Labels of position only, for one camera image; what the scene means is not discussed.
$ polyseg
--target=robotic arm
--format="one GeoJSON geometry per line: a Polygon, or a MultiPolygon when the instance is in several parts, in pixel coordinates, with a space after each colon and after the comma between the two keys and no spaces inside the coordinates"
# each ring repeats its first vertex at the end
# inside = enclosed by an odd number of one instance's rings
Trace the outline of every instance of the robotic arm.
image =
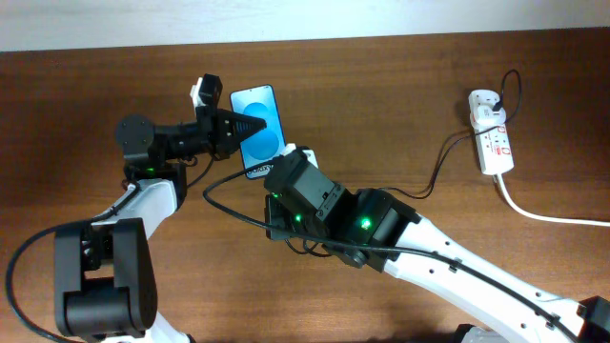
{"type": "MultiPolygon", "coordinates": [[[[55,321],[64,336],[91,343],[194,342],[157,312],[147,240],[187,194],[185,165],[172,160],[200,153],[228,158],[265,128],[264,120],[218,109],[221,91],[217,76],[198,80],[192,123],[156,126],[141,115],[119,123],[115,137],[126,160],[126,193],[93,220],[56,232],[55,321]],[[114,276],[86,276],[104,264],[113,264],[114,276]]],[[[264,184],[271,193],[265,218],[272,240],[321,242],[345,264],[419,285],[495,331],[468,328],[460,342],[610,340],[605,299],[579,303],[528,285],[468,252],[389,193],[350,193],[317,169],[311,152],[286,152],[273,164],[264,184]]]]}
{"type": "Polygon", "coordinates": [[[303,151],[275,161],[265,179],[266,221],[322,246],[345,264],[369,265],[414,283],[492,328],[477,342],[605,342],[610,303],[545,292],[467,251],[414,209],[380,190],[351,194],[308,162],[303,151]],[[395,247],[401,249],[376,249],[395,247]]]}
{"type": "Polygon", "coordinates": [[[201,153],[228,158],[266,127],[262,119],[218,109],[222,84],[206,74],[193,86],[196,121],[156,126],[141,115],[123,119],[115,133],[130,183],[99,220],[81,222],[55,236],[55,321],[65,336],[87,342],[194,343],[157,312],[147,240],[176,212],[187,194],[184,163],[201,153]],[[114,276],[85,272],[113,264],[114,276]]]}

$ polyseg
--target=black cable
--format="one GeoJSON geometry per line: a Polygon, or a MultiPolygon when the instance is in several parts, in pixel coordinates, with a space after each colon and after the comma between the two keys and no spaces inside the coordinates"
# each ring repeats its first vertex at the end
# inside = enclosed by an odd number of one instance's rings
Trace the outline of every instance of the black cable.
{"type": "MultiPolygon", "coordinates": [[[[500,91],[500,97],[499,97],[499,101],[494,106],[494,111],[499,111],[499,109],[501,109],[503,104],[504,104],[504,100],[503,99],[504,99],[504,86],[505,86],[505,83],[506,83],[506,77],[508,75],[510,75],[511,73],[514,73],[515,76],[517,77],[517,82],[518,82],[518,102],[517,102],[517,106],[515,107],[515,110],[513,111],[513,114],[511,114],[508,118],[506,118],[506,120],[504,121],[504,124],[508,124],[508,122],[510,122],[515,117],[515,115],[517,115],[517,113],[519,112],[519,108],[521,106],[521,97],[522,97],[521,75],[519,74],[519,72],[517,70],[512,69],[512,70],[507,71],[504,74],[504,76],[502,77],[502,86],[501,86],[501,91],[500,91]]],[[[497,129],[497,128],[498,128],[498,126],[494,126],[492,128],[489,128],[489,129],[487,129],[485,131],[481,131],[479,133],[474,133],[474,132],[469,133],[469,134],[467,134],[467,135],[465,135],[463,137],[460,137],[451,146],[449,146],[449,148],[445,151],[445,153],[442,154],[440,159],[437,160],[437,164],[435,165],[435,168],[432,171],[432,177],[430,178],[430,182],[428,183],[428,186],[426,186],[426,188],[423,191],[418,192],[418,193],[424,193],[423,195],[413,195],[413,194],[408,193],[406,191],[403,191],[403,190],[401,190],[401,189],[399,189],[397,187],[382,187],[382,188],[380,188],[380,190],[399,192],[400,194],[408,196],[408,197],[410,197],[412,199],[415,199],[415,200],[423,200],[423,199],[427,198],[428,196],[430,196],[432,194],[432,191],[435,188],[435,184],[437,182],[438,173],[440,172],[440,167],[442,166],[443,162],[445,161],[445,158],[447,158],[447,155],[449,154],[449,151],[451,151],[451,149],[453,149],[460,142],[463,142],[465,139],[476,137],[476,136],[481,135],[481,134],[485,134],[485,133],[487,133],[487,132],[489,132],[491,130],[497,129]]]]}
{"type": "Polygon", "coordinates": [[[314,245],[310,248],[307,245],[307,240],[303,239],[303,250],[305,250],[305,252],[307,252],[308,254],[315,256],[315,257],[321,257],[321,258],[326,258],[326,257],[331,257],[332,255],[329,253],[319,253],[319,252],[314,252],[315,247],[317,247],[319,243],[315,242],[314,245]]]}
{"type": "Polygon", "coordinates": [[[206,167],[206,169],[199,174],[199,176],[197,176],[195,178],[195,180],[193,180],[190,184],[187,185],[187,189],[189,189],[190,187],[194,186],[197,182],[199,182],[209,171],[210,168],[212,167],[212,164],[214,163],[214,159],[210,158],[210,163],[208,163],[208,167],[206,167]]]}
{"type": "Polygon", "coordinates": [[[336,241],[334,239],[328,239],[328,238],[323,238],[323,237],[317,237],[317,236],[312,236],[309,234],[305,234],[305,233],[299,233],[299,232],[288,232],[282,228],[279,227],[275,227],[272,225],[269,225],[267,223],[261,222],[259,220],[256,220],[254,218],[251,218],[245,214],[242,214],[240,212],[237,212],[235,210],[232,210],[218,202],[216,202],[215,200],[213,200],[210,197],[210,192],[215,189],[216,187],[231,181],[233,179],[236,179],[237,177],[241,176],[241,175],[245,175],[247,172],[251,172],[257,168],[260,168],[262,166],[266,166],[266,165],[273,165],[275,164],[275,162],[277,161],[278,158],[282,158],[282,157],[276,157],[271,161],[268,162],[263,162],[260,164],[257,164],[255,166],[249,167],[248,169],[245,169],[243,171],[238,171],[236,173],[233,173],[229,176],[226,176],[218,181],[213,182],[210,186],[208,186],[205,191],[203,192],[203,198],[206,199],[206,201],[208,201],[212,206],[216,207],[217,209],[223,211],[224,213],[231,215],[243,222],[246,222],[248,224],[252,224],[257,226],[258,228],[262,228],[264,230],[268,230],[268,231],[275,231],[275,232],[285,232],[285,233],[289,233],[292,237],[294,238],[301,238],[304,240],[310,240],[316,243],[320,243],[320,244],[325,244],[327,246],[330,247],[337,247],[337,248],[343,248],[343,249],[356,249],[356,250],[360,250],[360,251],[366,251],[366,252],[389,252],[389,253],[410,253],[413,255],[419,255],[419,256],[424,256],[424,257],[428,257],[428,258],[432,258],[435,259],[437,261],[443,262],[448,264],[451,267],[454,267],[457,270],[461,270],[463,272],[467,272],[469,274],[471,274],[473,277],[497,288],[498,290],[508,294],[509,296],[515,298],[517,301],[519,301],[520,303],[522,303],[523,305],[527,306],[528,308],[530,308],[532,311],[534,311],[535,313],[538,313],[540,316],[542,316],[543,318],[545,318],[548,322],[552,323],[552,325],[554,325],[555,327],[557,327],[563,334],[565,334],[570,340],[572,340],[573,342],[579,342],[578,338],[572,333],[570,332],[563,324],[561,324],[561,322],[558,321],[558,319],[546,312],[544,309],[542,309],[540,306],[538,306],[536,303],[530,301],[529,299],[527,299],[526,297],[524,297],[523,295],[511,290],[510,288],[504,286],[503,284],[497,282],[495,279],[481,273],[478,272],[468,266],[465,266],[461,263],[459,263],[458,261],[451,259],[449,257],[445,257],[443,255],[440,255],[438,253],[435,252],[426,252],[423,250],[419,250],[419,249],[413,249],[413,248],[404,248],[404,247],[375,247],[375,246],[369,246],[366,244],[353,244],[353,243],[345,243],[345,242],[340,242],[340,241],[336,241]]]}
{"type": "Polygon", "coordinates": [[[67,223],[67,224],[61,224],[61,225],[57,225],[57,226],[54,226],[49,229],[45,229],[41,232],[38,232],[38,233],[34,234],[32,237],[28,238],[25,242],[23,242],[23,244],[21,244],[21,246],[19,246],[19,248],[17,248],[17,250],[12,254],[12,257],[10,258],[10,261],[9,261],[9,265],[7,267],[7,273],[5,276],[5,292],[7,294],[7,300],[9,301],[9,306],[15,312],[15,315],[17,315],[17,317],[21,320],[21,322],[30,331],[38,334],[39,336],[41,336],[43,338],[47,338],[48,340],[51,340],[53,342],[82,343],[79,341],[70,340],[68,338],[62,337],[60,335],[57,335],[55,333],[52,333],[50,331],[47,331],[47,330],[39,327],[34,322],[32,322],[31,319],[29,319],[26,316],[26,314],[21,310],[21,308],[17,304],[17,298],[15,297],[15,292],[14,292],[14,288],[12,285],[12,277],[14,275],[15,266],[17,264],[17,260],[21,256],[21,254],[35,241],[37,241],[38,239],[40,239],[48,234],[68,229],[68,228],[72,227],[73,225],[90,225],[91,223],[101,221],[101,220],[106,220],[106,219],[112,217],[113,215],[116,215],[123,207],[125,207],[125,205],[127,205],[127,203],[129,203],[135,197],[136,194],[138,194],[140,192],[140,190],[141,190],[140,185],[137,184],[137,182],[135,182],[133,184],[135,185],[135,189],[133,190],[133,192],[129,193],[129,195],[127,195],[125,197],[125,199],[123,199],[118,205],[110,207],[106,212],[103,212],[102,214],[100,214],[92,219],[86,219],[86,220],[71,222],[71,223],[67,223]]]}
{"type": "Polygon", "coordinates": [[[297,248],[295,248],[295,246],[293,246],[293,244],[290,242],[290,239],[286,238],[285,242],[286,242],[286,245],[288,246],[288,248],[290,248],[290,250],[292,250],[296,254],[308,254],[308,252],[302,252],[302,251],[298,250],[297,248]]]}
{"type": "MultiPolygon", "coordinates": [[[[458,137],[461,136],[465,133],[470,132],[470,130],[464,130],[464,131],[458,131],[456,133],[452,133],[449,136],[447,136],[447,138],[445,139],[445,141],[442,143],[442,146],[440,146],[440,150],[438,150],[438,155],[437,155],[437,162],[435,164],[435,168],[438,166],[438,162],[440,161],[440,159],[442,158],[443,152],[445,151],[445,147],[449,144],[449,142],[451,142],[453,140],[454,137],[458,137]]],[[[435,176],[434,173],[432,173],[430,175],[430,180],[428,181],[428,186],[426,186],[426,188],[424,188],[423,190],[419,191],[419,192],[415,192],[414,194],[424,194],[426,193],[428,190],[430,190],[430,188],[432,187],[432,180],[433,177],[435,176]]]]}

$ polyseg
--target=white cable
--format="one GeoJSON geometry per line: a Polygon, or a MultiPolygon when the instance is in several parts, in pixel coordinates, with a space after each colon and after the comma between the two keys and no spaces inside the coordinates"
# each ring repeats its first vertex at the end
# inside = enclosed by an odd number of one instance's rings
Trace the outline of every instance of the white cable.
{"type": "Polygon", "coordinates": [[[495,178],[498,181],[499,188],[502,191],[502,195],[504,195],[504,199],[506,199],[506,202],[508,203],[508,205],[510,205],[510,207],[512,207],[513,210],[519,212],[522,215],[525,215],[526,217],[530,217],[532,219],[537,219],[537,220],[549,221],[549,222],[553,222],[553,223],[581,224],[581,225],[595,225],[595,226],[610,227],[609,222],[602,222],[602,221],[597,221],[597,220],[584,220],[584,219],[555,218],[555,217],[548,217],[548,216],[544,216],[544,215],[537,215],[537,214],[529,213],[528,211],[525,211],[524,209],[517,206],[517,204],[515,204],[513,202],[513,199],[511,199],[510,195],[508,195],[508,191],[506,190],[506,186],[504,185],[504,180],[502,179],[502,175],[496,174],[495,178]]]}

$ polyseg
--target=white wall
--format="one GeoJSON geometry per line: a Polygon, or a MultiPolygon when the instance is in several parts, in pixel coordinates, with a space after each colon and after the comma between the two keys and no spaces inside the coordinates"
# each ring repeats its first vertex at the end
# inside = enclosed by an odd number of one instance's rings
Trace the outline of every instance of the white wall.
{"type": "Polygon", "coordinates": [[[0,0],[0,50],[610,25],[610,0],[0,0]]]}

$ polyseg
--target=phone screen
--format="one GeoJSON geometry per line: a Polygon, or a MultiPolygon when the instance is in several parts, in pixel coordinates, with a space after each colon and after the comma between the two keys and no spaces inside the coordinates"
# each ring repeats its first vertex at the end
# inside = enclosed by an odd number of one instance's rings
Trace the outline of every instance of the phone screen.
{"type": "MultiPolygon", "coordinates": [[[[241,142],[241,159],[244,169],[279,156],[286,147],[284,132],[279,121],[279,111],[271,85],[255,87],[231,93],[234,112],[265,119],[267,128],[241,142]]],[[[246,174],[249,179],[269,173],[271,166],[264,166],[246,174]]]]}

